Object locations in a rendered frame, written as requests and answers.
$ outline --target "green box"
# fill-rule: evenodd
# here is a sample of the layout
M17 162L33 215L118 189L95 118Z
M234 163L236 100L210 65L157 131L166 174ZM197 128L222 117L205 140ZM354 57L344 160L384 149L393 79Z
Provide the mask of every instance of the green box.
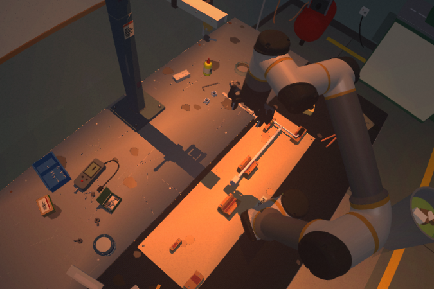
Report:
M109 199L111 199L111 197L116 197L119 199L119 201L117 201L117 204L115 204L115 206L112 209L109 209L108 207L104 207L104 204L109 201ZM101 195L96 199L96 201L98 203L101 204L101 206L103 206L106 210L108 210L109 212L114 212L115 209L117 209L117 207L119 206L120 202L122 201L122 198L120 198L118 195L114 194L109 188L105 188L102 192Z

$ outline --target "multimeter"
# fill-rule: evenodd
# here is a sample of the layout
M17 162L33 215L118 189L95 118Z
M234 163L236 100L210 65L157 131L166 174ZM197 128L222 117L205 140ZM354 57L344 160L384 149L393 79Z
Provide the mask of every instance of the multimeter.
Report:
M89 164L86 169L75 178L74 185L79 187L82 191L86 190L99 177L104 169L104 162L94 159L91 164Z

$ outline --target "black mat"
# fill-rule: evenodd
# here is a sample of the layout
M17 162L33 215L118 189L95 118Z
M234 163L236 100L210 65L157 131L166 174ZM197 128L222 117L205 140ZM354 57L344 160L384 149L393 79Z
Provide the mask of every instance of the black mat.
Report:
M384 125L387 114L361 96L359 96L359 100L362 111L375 124L369 130L370 141L374 143ZM270 104L277 105L277 111L281 115L293 123L305 127L312 136L321 134L323 137L327 137L334 134L326 103L322 97L317 102L312 116L289 114L277 98L274 98ZM217 157L217 160L222 159L254 124L255 122L252 121L243 133L239 134L237 139L233 140L225 151ZM329 141L313 142L274 195L277 197L290 188L298 188L305 192L310 202L310 210L302 220L309 221L317 218L330 220L348 189L348 180L337 141L328 148L326 148L327 143ZM146 255L141 253L141 257L135 258L133 252L138 250L137 246L187 196L218 161L213 163L214 165L207 167L179 198L98 278L99 282L105 284L104 288L130 289L134 285L138 285L140 289L149 289L149 287L155 288L157 284L160 284L163 289L181 288ZM277 241L251 242L243 234L210 276L205 276L206 281L200 289L286 289L300 266L297 250Z

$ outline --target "warning label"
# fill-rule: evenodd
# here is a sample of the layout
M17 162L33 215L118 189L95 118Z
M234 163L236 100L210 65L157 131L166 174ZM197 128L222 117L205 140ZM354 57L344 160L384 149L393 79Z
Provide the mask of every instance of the warning label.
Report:
M134 35L133 20L123 25L123 35L125 36L125 39L128 39Z

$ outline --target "yellow bottle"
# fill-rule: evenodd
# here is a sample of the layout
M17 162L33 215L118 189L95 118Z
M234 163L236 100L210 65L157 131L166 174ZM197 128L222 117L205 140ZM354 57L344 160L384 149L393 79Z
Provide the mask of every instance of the yellow bottle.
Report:
M210 61L210 58L207 59L207 61L204 62L204 75L210 76L212 74L212 62Z

